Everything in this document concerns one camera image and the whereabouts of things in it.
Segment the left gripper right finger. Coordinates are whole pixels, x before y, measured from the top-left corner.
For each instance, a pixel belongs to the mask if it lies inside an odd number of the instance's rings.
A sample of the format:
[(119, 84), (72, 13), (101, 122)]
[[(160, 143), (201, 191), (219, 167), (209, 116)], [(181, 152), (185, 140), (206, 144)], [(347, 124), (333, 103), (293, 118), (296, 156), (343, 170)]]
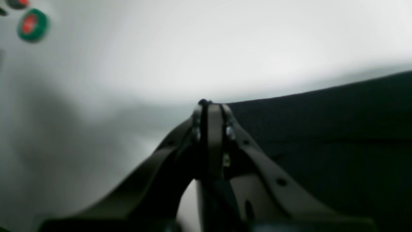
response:
[(370, 218), (343, 215), (315, 198), (264, 154), (223, 104), (225, 178), (245, 232), (375, 232)]

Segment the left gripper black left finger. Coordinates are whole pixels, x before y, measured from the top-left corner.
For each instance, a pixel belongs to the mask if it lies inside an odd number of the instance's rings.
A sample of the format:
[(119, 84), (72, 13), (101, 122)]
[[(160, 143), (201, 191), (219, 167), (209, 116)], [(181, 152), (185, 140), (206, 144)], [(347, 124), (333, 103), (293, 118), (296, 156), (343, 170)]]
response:
[(97, 204), (48, 220), (40, 232), (180, 232), (176, 215), (198, 173), (203, 107), (174, 128), (153, 154)]

